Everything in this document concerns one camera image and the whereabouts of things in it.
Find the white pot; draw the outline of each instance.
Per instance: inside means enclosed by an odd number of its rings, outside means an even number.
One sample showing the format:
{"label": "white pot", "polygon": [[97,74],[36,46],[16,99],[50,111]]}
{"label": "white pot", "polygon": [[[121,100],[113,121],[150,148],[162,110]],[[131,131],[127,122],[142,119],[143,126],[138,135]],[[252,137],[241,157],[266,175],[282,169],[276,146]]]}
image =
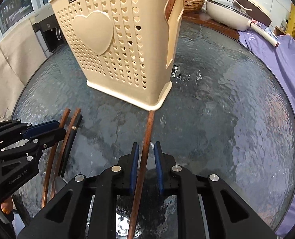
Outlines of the white pot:
{"label": "white pot", "polygon": [[230,28],[245,31],[250,27],[251,19],[221,5],[212,3],[210,0],[207,0],[206,10],[211,18]]}

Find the heart-shaped cutout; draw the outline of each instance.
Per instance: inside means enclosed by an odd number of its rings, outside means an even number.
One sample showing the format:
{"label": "heart-shaped cutout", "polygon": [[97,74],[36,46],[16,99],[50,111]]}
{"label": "heart-shaped cutout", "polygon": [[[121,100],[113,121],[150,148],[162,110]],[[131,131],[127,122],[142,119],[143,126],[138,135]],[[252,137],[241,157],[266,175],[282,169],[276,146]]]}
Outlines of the heart-shaped cutout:
{"label": "heart-shaped cutout", "polygon": [[138,0],[132,0],[132,2],[133,2],[134,4],[137,4]]}
{"label": "heart-shaped cutout", "polygon": [[77,15],[72,22],[76,35],[94,53],[102,55],[111,45],[113,22],[101,11],[93,11],[87,17]]}

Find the purple tablecloth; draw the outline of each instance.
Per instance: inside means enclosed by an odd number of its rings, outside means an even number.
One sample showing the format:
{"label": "purple tablecloth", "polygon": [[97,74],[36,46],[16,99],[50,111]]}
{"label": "purple tablecloth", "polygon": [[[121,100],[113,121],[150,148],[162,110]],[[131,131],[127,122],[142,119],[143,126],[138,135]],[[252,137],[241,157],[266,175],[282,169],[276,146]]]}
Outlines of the purple tablecloth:
{"label": "purple tablecloth", "polygon": [[[279,36],[280,45],[274,48],[259,34],[251,29],[239,32],[239,41],[260,58],[282,85],[295,113],[295,41],[289,35]],[[295,195],[282,224],[277,230],[285,236],[295,224]]]}

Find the wooden chopstick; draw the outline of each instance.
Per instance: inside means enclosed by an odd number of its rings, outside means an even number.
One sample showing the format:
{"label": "wooden chopstick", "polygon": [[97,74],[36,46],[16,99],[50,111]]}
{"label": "wooden chopstick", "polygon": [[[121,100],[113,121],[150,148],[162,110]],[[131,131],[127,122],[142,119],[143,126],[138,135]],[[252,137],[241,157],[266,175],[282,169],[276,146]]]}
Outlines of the wooden chopstick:
{"label": "wooden chopstick", "polygon": [[[65,108],[62,118],[60,120],[59,127],[64,128],[67,119],[70,114],[70,109]],[[52,164],[54,162],[54,157],[55,153],[58,147],[58,143],[55,143],[54,146],[50,150],[49,158],[48,158],[48,163],[47,163],[47,169],[46,169],[46,175],[45,175],[45,181],[44,181],[44,188],[43,188],[43,194],[42,194],[42,202],[41,202],[41,207],[44,207],[47,204],[47,196],[48,196],[48,186],[49,186],[49,180],[50,180],[50,174],[51,174],[51,169],[52,169]]]}
{"label": "wooden chopstick", "polygon": [[71,129],[73,127],[73,123],[75,122],[75,119],[77,118],[78,114],[80,114],[81,112],[81,109],[80,108],[77,108],[75,110],[75,113],[73,114],[73,117],[70,121],[70,124],[68,126],[68,130],[67,130],[67,133],[65,135],[65,139],[63,140],[63,143],[61,145],[61,149],[60,149],[60,153],[59,153],[59,157],[58,157],[58,160],[57,160],[57,163],[56,163],[56,167],[55,167],[55,172],[54,172],[54,181],[52,182],[52,188],[51,188],[51,194],[50,194],[50,199],[52,199],[54,196],[55,196],[55,178],[58,176],[59,174],[59,169],[60,169],[60,164],[61,164],[61,159],[62,159],[62,156],[63,156],[63,152],[65,150],[65,147],[66,147],[66,144],[67,144],[67,141],[68,141],[68,138],[69,138],[69,135],[70,135],[70,132],[71,132]]}
{"label": "wooden chopstick", "polygon": [[176,2],[176,0],[168,0],[166,10],[165,10],[165,17],[166,17],[167,21],[169,20],[169,17],[172,13],[175,2]]}
{"label": "wooden chopstick", "polygon": [[140,201],[141,201],[141,195],[142,195],[142,189],[143,189],[143,183],[144,183],[144,176],[146,172],[146,164],[147,164],[147,158],[148,158],[148,152],[150,149],[150,143],[151,143],[151,135],[154,125],[154,111],[150,111],[147,117],[147,125],[145,130],[145,137],[144,137],[144,143],[143,143],[143,150],[142,150],[142,156],[141,156],[141,162],[140,162],[140,169],[138,170],[138,176],[137,176],[137,182],[136,182],[136,188],[134,193],[134,200],[132,205],[132,212],[131,217],[129,220],[129,232],[127,235],[127,239],[133,239],[136,223],[137,223],[137,215],[138,215],[138,209],[140,207]]}

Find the glass table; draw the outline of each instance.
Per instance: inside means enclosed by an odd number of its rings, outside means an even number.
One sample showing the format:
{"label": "glass table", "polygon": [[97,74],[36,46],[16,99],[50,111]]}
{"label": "glass table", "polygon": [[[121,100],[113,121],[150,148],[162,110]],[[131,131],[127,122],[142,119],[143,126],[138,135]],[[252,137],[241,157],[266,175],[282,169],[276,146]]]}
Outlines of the glass table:
{"label": "glass table", "polygon": [[[295,191],[295,117],[273,74],[236,41],[182,22],[171,81],[155,113],[152,143],[160,141],[165,153],[194,174],[219,175],[276,229]],[[80,173],[100,174],[129,154],[133,142],[142,149],[148,112],[88,87],[68,46],[31,78],[13,118],[32,124],[59,121],[65,107],[80,107],[83,115],[67,181]],[[41,157],[39,174],[14,194],[26,224],[41,208],[48,154]],[[118,198],[119,238],[127,234],[132,200]],[[136,237],[160,236],[177,237],[176,197],[159,195],[151,146]]]}

